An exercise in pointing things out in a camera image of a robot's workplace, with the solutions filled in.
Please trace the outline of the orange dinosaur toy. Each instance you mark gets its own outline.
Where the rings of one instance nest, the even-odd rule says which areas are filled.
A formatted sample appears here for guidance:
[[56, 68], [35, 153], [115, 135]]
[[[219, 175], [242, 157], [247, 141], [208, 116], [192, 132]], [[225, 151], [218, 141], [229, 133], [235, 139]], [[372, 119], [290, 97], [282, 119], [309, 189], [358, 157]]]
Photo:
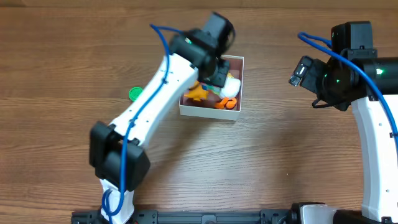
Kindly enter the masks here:
[[195, 84], [188, 89], [188, 92], [184, 94], [184, 97], [189, 98], [193, 101], [206, 100], [208, 91], [204, 90], [201, 83], [196, 81]]

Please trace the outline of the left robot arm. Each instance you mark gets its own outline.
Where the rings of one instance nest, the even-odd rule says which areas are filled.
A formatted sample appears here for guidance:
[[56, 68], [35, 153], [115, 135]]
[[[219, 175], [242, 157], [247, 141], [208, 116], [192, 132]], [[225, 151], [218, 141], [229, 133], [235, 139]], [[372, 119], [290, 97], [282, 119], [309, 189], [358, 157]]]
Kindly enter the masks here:
[[136, 100], [110, 124], [98, 121], [90, 131], [89, 163], [103, 195], [98, 223], [127, 223], [134, 213], [134, 190], [150, 168], [145, 152], [151, 137], [172, 104], [196, 82], [223, 87], [229, 62], [222, 59], [233, 44], [232, 23], [217, 12], [203, 28], [179, 30], [167, 41], [164, 26], [151, 25], [165, 56]]

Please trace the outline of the white plush duck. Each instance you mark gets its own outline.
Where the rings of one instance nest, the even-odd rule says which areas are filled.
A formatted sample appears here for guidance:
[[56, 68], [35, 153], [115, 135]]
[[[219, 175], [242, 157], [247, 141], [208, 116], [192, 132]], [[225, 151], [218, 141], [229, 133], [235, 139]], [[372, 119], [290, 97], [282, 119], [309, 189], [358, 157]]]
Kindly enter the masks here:
[[221, 101], [215, 103], [215, 108], [219, 110], [232, 110], [238, 103], [237, 96], [241, 89], [241, 81], [232, 76], [228, 72], [223, 88], [214, 88], [213, 93], [216, 94]]

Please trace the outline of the pastel rubik's cube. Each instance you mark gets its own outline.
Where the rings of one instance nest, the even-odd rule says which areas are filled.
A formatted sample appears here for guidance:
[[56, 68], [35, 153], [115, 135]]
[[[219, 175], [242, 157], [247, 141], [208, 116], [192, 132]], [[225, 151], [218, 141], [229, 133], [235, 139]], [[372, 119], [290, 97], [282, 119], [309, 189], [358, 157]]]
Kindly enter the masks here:
[[221, 88], [217, 87], [217, 86], [207, 85], [204, 83], [202, 83], [201, 86], [204, 90], [211, 91], [212, 93], [214, 93], [216, 95], [219, 95], [219, 93], [221, 91]]

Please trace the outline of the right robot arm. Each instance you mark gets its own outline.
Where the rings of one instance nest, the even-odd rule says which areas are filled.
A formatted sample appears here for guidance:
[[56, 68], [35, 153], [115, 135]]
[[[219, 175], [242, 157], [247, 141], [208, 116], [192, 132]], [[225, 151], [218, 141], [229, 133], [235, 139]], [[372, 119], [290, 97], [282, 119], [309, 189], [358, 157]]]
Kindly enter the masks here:
[[305, 32], [300, 40], [329, 55], [304, 56], [290, 84], [315, 94], [315, 109], [351, 110], [358, 127], [363, 161], [363, 201], [359, 210], [324, 203], [294, 203], [288, 223], [397, 222], [397, 59], [379, 57], [368, 21], [331, 29], [330, 39]]

